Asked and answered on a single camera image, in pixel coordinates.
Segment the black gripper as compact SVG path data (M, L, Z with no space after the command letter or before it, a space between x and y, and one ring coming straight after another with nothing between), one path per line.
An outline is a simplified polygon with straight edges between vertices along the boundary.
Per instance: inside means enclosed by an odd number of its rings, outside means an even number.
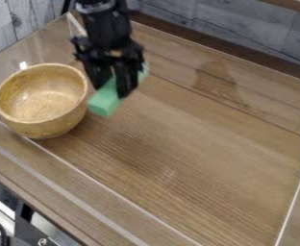
M116 73L116 93L126 98L139 86L143 70L144 47L132 38L128 9L79 9L85 29L84 37L71 39L76 58L95 89L110 81Z

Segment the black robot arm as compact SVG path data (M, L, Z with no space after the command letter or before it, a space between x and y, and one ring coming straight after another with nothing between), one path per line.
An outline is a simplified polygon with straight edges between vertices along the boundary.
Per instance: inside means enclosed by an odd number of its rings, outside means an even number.
M72 37L76 60L96 89L116 76L116 93L126 98L139 86L144 47L132 38L127 0L76 0L85 37Z

